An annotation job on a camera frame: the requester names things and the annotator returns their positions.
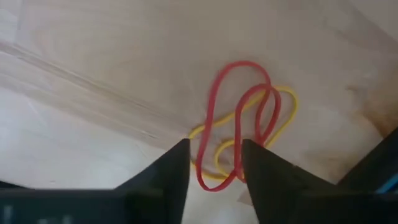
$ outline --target black object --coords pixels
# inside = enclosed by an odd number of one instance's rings
[[[260,223],[397,223],[398,195],[348,190],[243,140],[244,175]]]
[[[0,223],[181,223],[190,173],[183,139],[114,190],[32,190],[0,184]]]
[[[351,169],[338,185],[347,189],[373,192],[396,174],[398,174],[398,128]]]

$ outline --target wooden surface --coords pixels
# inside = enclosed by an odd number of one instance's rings
[[[382,2],[379,14],[395,4]],[[300,99],[296,120],[271,150],[336,182],[380,141],[363,108],[398,61],[397,32],[386,24],[396,17],[378,17],[372,7],[354,0],[1,0],[0,86],[168,149],[205,119],[217,71],[253,60]],[[261,81],[251,69],[233,72],[216,114],[233,110]],[[284,119],[291,99],[282,97]],[[251,136],[253,112],[243,120]],[[217,129],[212,145],[232,135],[233,123]]]

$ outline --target yellow rubber band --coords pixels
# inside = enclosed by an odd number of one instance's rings
[[[285,128],[294,120],[294,117],[297,113],[297,108],[299,107],[299,103],[298,103],[298,99],[297,99],[297,95],[295,94],[295,92],[288,86],[275,86],[275,89],[281,92],[286,92],[289,93],[290,95],[292,95],[293,97],[293,110],[292,113],[290,114],[290,117],[288,118],[288,120],[275,132],[275,134],[272,135],[272,137],[270,138],[270,140],[264,145],[264,147],[271,147],[275,141],[279,138],[279,136],[283,133],[283,131],[285,130]],[[259,93],[257,95],[255,95],[251,100],[249,100],[249,102],[247,102],[244,107],[242,112],[245,112],[247,109],[249,109],[250,107],[252,107],[253,105],[255,105],[256,103],[258,103],[262,97],[264,96],[264,92],[263,93]],[[235,117],[235,112],[231,112],[229,114],[227,114],[226,116],[216,120],[213,122],[213,127],[220,127],[221,125],[227,123],[228,121],[230,121],[231,119],[233,119]],[[189,139],[194,139],[196,135],[200,134],[203,130],[205,129],[205,125],[200,125],[197,128],[193,129],[191,131],[191,133],[188,135]],[[221,145],[219,145],[216,149],[216,153],[214,156],[214,163],[215,163],[215,167],[217,169],[217,171],[221,174],[221,175],[216,175],[216,174],[212,174],[210,172],[204,171],[202,172],[202,175],[212,179],[212,180],[225,180],[225,178],[229,175],[224,169],[221,168],[218,159],[220,157],[220,154],[227,148],[230,146],[233,146],[234,144],[234,140],[230,139],[226,142],[223,142]],[[195,166],[195,161],[191,160],[191,164],[193,167]]]

